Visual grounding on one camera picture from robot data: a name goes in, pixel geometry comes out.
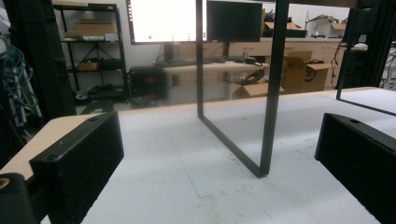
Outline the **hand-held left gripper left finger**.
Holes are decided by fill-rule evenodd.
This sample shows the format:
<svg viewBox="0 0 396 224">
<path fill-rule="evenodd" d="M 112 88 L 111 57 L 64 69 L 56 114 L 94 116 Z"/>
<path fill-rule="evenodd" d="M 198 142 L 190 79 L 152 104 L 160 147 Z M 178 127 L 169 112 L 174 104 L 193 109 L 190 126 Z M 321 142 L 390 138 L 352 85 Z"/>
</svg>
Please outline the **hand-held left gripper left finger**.
<svg viewBox="0 0 396 224">
<path fill-rule="evenodd" d="M 79 124 L 30 160 L 46 189 L 52 224 L 80 224 L 124 157 L 119 115 Z"/>
</svg>

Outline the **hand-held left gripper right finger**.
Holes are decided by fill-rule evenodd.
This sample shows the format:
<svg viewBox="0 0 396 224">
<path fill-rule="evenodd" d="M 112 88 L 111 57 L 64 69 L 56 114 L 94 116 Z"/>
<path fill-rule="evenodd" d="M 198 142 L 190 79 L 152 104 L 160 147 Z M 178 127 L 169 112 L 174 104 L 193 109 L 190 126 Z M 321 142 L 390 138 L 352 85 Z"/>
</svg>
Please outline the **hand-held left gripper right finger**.
<svg viewBox="0 0 396 224">
<path fill-rule="evenodd" d="M 381 224 L 396 224 L 396 139 L 356 119 L 326 113 L 315 159 Z"/>
</svg>

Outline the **tall cardboard box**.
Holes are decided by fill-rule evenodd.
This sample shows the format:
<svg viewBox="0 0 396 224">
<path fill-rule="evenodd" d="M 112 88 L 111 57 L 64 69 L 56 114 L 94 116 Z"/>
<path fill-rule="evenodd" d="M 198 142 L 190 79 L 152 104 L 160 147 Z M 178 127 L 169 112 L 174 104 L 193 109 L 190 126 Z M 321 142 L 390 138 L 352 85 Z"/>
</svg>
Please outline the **tall cardboard box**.
<svg viewBox="0 0 396 224">
<path fill-rule="evenodd" d="M 311 51 L 291 51 L 284 56 L 282 88 L 285 93 L 298 93 L 302 91 L 305 64 L 311 59 Z"/>
</svg>

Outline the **black computer case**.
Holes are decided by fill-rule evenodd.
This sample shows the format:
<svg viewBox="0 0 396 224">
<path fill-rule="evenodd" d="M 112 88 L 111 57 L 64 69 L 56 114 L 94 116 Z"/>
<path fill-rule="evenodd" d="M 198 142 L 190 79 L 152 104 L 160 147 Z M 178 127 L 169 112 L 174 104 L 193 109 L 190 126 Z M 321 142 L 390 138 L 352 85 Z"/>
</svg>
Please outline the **black computer case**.
<svg viewBox="0 0 396 224">
<path fill-rule="evenodd" d="M 128 73 L 129 91 L 133 98 L 148 97 L 160 100 L 167 96 L 165 72 L 155 66 L 131 67 Z"/>
</svg>

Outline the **black metal shelf rack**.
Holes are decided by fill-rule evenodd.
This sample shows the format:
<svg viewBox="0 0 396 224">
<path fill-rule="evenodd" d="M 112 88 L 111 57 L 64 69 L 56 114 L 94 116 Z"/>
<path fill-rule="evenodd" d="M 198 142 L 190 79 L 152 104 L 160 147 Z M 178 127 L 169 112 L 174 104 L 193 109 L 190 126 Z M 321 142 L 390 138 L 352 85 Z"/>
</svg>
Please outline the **black metal shelf rack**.
<svg viewBox="0 0 396 224">
<path fill-rule="evenodd" d="M 75 98 L 124 99 L 126 66 L 119 8 L 114 3 L 86 3 L 54 0 L 59 19 L 61 41 L 68 74 L 73 79 Z M 117 27 L 115 34 L 104 36 L 64 37 L 81 19 L 110 20 Z"/>
</svg>

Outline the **low open cardboard box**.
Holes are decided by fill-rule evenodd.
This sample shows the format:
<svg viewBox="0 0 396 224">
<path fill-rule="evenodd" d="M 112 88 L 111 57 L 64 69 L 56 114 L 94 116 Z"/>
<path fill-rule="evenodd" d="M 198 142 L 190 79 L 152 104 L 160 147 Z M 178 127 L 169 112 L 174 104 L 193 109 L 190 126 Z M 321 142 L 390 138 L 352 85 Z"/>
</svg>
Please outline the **low open cardboard box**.
<svg viewBox="0 0 396 224">
<path fill-rule="evenodd" d="M 268 91 L 269 91 L 268 83 L 258 83 L 258 84 L 252 84 L 246 86 L 234 84 L 233 86 L 234 86 L 234 90 L 233 90 L 234 99 L 265 97 L 268 95 Z"/>
</svg>

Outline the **flat cardboard box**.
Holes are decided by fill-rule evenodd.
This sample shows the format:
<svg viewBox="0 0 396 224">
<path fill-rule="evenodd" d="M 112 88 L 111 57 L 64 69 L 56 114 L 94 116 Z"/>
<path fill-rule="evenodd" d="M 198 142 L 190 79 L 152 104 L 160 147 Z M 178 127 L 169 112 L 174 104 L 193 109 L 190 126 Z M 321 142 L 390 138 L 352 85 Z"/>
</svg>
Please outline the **flat cardboard box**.
<svg viewBox="0 0 396 224">
<path fill-rule="evenodd" d="M 71 31 L 64 32 L 64 37 L 104 36 L 116 32 L 117 27 L 110 20 L 81 19 Z"/>
</svg>

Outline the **light wooden desk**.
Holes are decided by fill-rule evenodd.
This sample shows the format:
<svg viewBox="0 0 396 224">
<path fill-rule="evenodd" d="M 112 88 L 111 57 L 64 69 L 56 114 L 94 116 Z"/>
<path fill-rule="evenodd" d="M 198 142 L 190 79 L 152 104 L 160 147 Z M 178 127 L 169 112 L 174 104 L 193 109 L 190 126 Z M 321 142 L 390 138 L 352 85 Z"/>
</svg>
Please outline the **light wooden desk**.
<svg viewBox="0 0 396 224">
<path fill-rule="evenodd" d="M 245 64 L 235 62 L 207 63 L 203 65 L 203 99 L 207 101 L 232 100 L 235 90 L 233 79 L 248 71 L 268 68 L 268 63 Z M 197 66 L 164 68 L 167 78 L 167 102 L 170 105 L 197 102 Z"/>
</svg>

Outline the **lit white monitor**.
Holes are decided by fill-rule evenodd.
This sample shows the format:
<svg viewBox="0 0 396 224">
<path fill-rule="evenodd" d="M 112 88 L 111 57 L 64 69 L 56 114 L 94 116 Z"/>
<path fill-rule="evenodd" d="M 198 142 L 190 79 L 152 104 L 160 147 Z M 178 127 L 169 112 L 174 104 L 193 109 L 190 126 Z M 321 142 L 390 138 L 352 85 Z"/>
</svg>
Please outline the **lit white monitor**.
<svg viewBox="0 0 396 224">
<path fill-rule="evenodd" d="M 126 0 L 126 6 L 133 45 L 195 42 L 198 10 L 207 40 L 206 0 Z"/>
</svg>

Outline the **dark monitor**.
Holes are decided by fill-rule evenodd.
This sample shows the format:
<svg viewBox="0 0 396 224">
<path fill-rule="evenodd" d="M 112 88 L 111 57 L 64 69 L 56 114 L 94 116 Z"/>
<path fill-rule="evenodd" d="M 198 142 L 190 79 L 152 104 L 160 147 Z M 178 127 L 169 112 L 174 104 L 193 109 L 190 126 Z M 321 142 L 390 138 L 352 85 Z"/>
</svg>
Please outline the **dark monitor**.
<svg viewBox="0 0 396 224">
<path fill-rule="evenodd" d="M 257 42 L 261 39 L 262 4 L 207 1 L 209 42 Z"/>
</svg>

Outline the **black metal frame leg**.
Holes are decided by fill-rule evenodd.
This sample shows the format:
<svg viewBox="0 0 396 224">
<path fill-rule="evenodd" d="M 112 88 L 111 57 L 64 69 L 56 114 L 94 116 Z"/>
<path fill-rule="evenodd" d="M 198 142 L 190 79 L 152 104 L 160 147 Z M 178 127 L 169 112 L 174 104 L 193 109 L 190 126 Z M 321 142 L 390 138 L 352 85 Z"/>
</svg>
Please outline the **black metal frame leg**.
<svg viewBox="0 0 396 224">
<path fill-rule="evenodd" d="M 349 10 L 343 37 L 346 49 L 336 85 L 338 101 L 396 117 L 396 112 L 342 97 L 347 89 L 380 85 L 395 31 L 396 4 Z"/>
</svg>

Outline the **black metal frame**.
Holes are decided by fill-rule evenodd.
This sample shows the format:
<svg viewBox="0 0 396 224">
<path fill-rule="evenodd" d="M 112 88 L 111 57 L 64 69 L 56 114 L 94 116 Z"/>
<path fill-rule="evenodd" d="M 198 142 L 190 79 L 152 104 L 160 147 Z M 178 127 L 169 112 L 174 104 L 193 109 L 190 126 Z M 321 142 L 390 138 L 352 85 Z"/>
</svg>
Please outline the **black metal frame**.
<svg viewBox="0 0 396 224">
<path fill-rule="evenodd" d="M 196 12 L 196 75 L 197 75 L 197 115 L 199 120 L 240 160 L 256 177 L 266 177 L 270 166 L 275 139 L 281 71 L 283 67 L 284 46 L 286 42 L 287 20 L 290 0 L 276 0 L 275 30 L 273 34 L 270 79 L 265 105 L 262 149 L 260 164 L 257 165 L 228 136 L 205 116 L 204 107 L 204 66 L 203 66 L 203 4 L 205 0 L 195 0 Z"/>
</svg>

